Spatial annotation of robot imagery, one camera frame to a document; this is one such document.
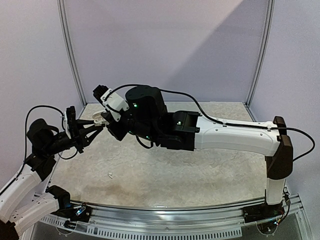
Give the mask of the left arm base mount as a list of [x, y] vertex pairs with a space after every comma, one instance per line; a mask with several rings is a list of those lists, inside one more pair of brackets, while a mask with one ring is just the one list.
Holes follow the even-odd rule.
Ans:
[[52, 212], [52, 214], [58, 217], [69, 219], [70, 222], [88, 223], [90, 221], [92, 212], [93, 208], [86, 203], [71, 203], [69, 207], [59, 209], [55, 212]]

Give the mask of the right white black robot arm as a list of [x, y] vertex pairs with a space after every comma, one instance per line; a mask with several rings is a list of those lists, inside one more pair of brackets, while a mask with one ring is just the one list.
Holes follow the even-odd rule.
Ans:
[[293, 146], [284, 118], [250, 122], [211, 117], [203, 109], [169, 112], [162, 94], [162, 89], [140, 84], [129, 84], [124, 97], [104, 85], [94, 90], [105, 108], [107, 128], [118, 141], [131, 134], [170, 150], [227, 149], [263, 155], [267, 181], [258, 213], [262, 218], [274, 214], [293, 171]]

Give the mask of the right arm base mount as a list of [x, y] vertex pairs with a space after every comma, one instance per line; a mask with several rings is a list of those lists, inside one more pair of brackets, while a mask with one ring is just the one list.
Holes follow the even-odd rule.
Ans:
[[268, 205], [266, 202], [256, 204], [252, 206], [243, 207], [242, 213], [245, 223], [258, 222], [268, 219], [276, 219], [277, 216], [281, 216], [280, 219], [275, 220], [274, 224], [279, 225], [289, 214], [291, 201], [286, 200], [287, 211], [285, 211], [282, 203], [275, 205]]

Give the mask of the white earbud charging case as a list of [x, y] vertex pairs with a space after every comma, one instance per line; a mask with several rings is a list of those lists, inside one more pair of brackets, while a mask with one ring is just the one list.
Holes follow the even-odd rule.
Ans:
[[102, 113], [104, 113], [103, 110], [101, 111], [96, 111], [93, 115], [92, 115], [92, 119], [94, 122], [95, 126], [101, 126], [102, 124], [106, 124], [107, 121], [105, 120], [105, 118], [102, 116]]

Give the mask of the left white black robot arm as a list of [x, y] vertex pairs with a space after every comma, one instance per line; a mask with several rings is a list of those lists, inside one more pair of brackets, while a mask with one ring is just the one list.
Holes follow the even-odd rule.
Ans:
[[0, 191], [0, 238], [18, 240], [33, 224], [48, 214], [74, 222], [88, 223], [93, 209], [85, 203], [71, 203], [70, 193], [53, 185], [31, 203], [17, 209], [23, 198], [47, 179], [56, 165], [55, 155], [75, 148], [80, 154], [103, 130], [105, 124], [93, 120], [76, 119], [70, 106], [61, 113], [64, 130], [48, 125], [43, 118], [25, 127], [25, 140], [31, 142], [31, 154], [26, 155], [20, 170]]

